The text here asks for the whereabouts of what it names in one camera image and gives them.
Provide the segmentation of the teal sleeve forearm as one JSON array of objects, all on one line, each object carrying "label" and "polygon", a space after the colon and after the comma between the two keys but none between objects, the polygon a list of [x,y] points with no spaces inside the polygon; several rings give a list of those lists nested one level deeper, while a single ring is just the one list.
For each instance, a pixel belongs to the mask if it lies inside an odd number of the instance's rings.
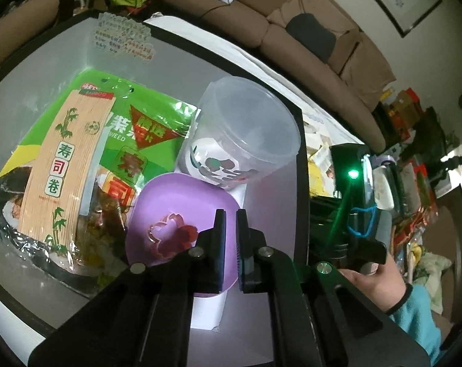
[{"label": "teal sleeve forearm", "polygon": [[442,333],[431,315],[431,300],[425,287],[406,285],[401,300],[387,314],[427,352],[431,366],[443,355]]}]

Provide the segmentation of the person's right hand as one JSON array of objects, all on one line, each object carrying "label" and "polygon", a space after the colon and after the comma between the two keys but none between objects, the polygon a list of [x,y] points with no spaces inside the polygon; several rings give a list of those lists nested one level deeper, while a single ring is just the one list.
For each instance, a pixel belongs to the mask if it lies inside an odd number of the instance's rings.
[{"label": "person's right hand", "polygon": [[371,275],[350,269],[340,269],[339,272],[382,312],[393,309],[408,291],[391,254],[388,254],[386,263],[379,265]]}]

